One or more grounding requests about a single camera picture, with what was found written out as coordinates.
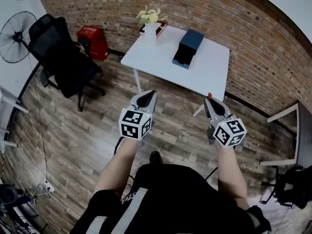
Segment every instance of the white stripe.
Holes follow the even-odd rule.
[[[115,226],[115,228],[112,231],[112,234],[121,234],[125,233],[126,229],[128,228],[129,224],[131,223],[133,217],[138,211],[138,208],[140,207],[140,204],[147,192],[147,189],[145,188],[139,188],[136,195],[133,197],[128,209],[124,212],[121,219]]]
[[[106,216],[97,216],[96,218],[94,218],[86,234],[99,234],[99,230],[101,229],[105,219],[107,219]]]

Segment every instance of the white wall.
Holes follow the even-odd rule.
[[[40,0],[0,0],[0,30],[7,20],[15,13],[29,11],[37,19],[46,14]],[[36,59],[30,55],[32,67],[37,64]],[[10,64],[0,57],[0,86],[18,97],[32,70],[29,58]],[[12,107],[6,103],[0,105],[0,127],[6,127],[12,112]]]
[[[269,0],[283,11],[312,42],[312,0]]]

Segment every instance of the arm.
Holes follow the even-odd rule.
[[[235,199],[237,205],[247,210],[247,185],[238,166],[233,147],[222,147],[215,141],[218,158],[219,191]]]
[[[139,141],[125,138],[113,156],[113,158],[104,167],[94,193],[101,190],[114,191],[119,197],[126,187],[131,166],[135,158]]]

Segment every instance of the brick wall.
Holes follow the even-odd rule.
[[[312,48],[267,0],[41,0],[66,18],[73,38],[83,25],[105,29],[109,48],[126,52],[138,37],[135,16],[156,3],[170,25],[202,32],[231,49],[226,91],[272,115],[300,100],[312,112]]]

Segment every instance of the person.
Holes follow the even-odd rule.
[[[233,147],[217,141],[218,191],[195,170],[163,164],[157,151],[141,166],[121,200],[139,141],[125,138],[99,176],[94,195],[71,234],[240,233],[262,234],[271,226],[249,207],[247,185]]]

